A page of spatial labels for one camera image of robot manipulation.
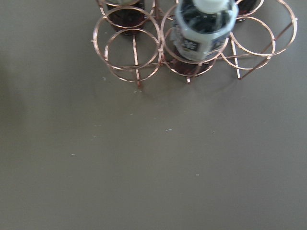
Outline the dark tea bottle front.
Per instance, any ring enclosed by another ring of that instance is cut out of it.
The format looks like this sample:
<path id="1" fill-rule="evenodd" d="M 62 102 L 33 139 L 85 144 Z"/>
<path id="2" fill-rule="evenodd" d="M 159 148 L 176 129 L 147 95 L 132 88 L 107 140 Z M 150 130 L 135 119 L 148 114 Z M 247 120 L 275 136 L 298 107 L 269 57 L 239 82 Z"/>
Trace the dark tea bottle front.
<path id="1" fill-rule="evenodd" d="M 206 71 L 222 50 L 237 16 L 234 0 L 179 1 L 171 41 L 181 59 L 173 59 L 173 69 L 190 76 Z"/>

